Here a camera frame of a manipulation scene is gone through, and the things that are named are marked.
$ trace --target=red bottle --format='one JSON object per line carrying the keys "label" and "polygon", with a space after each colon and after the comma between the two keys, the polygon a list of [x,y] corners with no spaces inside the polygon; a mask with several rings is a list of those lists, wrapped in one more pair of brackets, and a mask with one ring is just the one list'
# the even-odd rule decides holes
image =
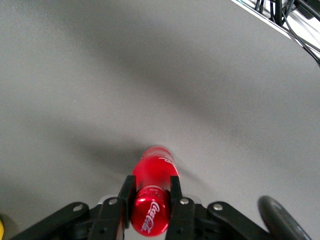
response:
{"label": "red bottle", "polygon": [[133,170],[137,194],[131,214],[133,228],[154,237],[169,225],[170,176],[179,176],[172,154],[163,146],[149,148]]}

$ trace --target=gray table surface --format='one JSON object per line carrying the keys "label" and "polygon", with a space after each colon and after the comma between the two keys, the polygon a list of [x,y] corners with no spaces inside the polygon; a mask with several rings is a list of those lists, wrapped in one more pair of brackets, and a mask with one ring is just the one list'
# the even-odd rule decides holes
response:
{"label": "gray table surface", "polygon": [[319,67],[232,1],[1,1],[4,239],[116,195],[155,144],[204,206],[263,227],[270,195],[319,239],[319,143]]}

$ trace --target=bottle cap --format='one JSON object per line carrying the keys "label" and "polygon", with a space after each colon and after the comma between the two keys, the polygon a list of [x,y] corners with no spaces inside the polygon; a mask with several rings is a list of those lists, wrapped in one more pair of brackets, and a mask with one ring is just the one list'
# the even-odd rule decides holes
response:
{"label": "bottle cap", "polygon": [[143,236],[155,237],[169,225],[170,196],[158,186],[146,186],[136,195],[132,208],[131,224]]}

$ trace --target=black handle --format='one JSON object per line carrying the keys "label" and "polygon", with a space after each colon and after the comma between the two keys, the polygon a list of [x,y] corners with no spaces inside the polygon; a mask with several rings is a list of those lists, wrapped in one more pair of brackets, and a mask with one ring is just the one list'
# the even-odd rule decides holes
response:
{"label": "black handle", "polygon": [[277,240],[311,240],[288,211],[272,197],[260,197],[258,208],[264,224]]}

